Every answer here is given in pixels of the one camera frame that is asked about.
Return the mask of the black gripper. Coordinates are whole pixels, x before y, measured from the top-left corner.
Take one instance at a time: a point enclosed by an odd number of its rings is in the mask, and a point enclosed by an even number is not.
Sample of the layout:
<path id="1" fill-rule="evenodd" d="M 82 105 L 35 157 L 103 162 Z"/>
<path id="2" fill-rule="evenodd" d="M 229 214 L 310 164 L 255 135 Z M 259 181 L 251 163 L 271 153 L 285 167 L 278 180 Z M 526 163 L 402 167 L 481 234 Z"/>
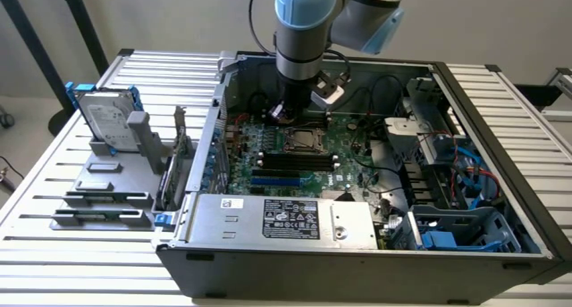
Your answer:
<path id="1" fill-rule="evenodd" d="M 269 115 L 275 122 L 295 122 L 311 104 L 311 94 L 317 79 L 293 80 L 278 79 L 281 98 L 271 108 Z"/>

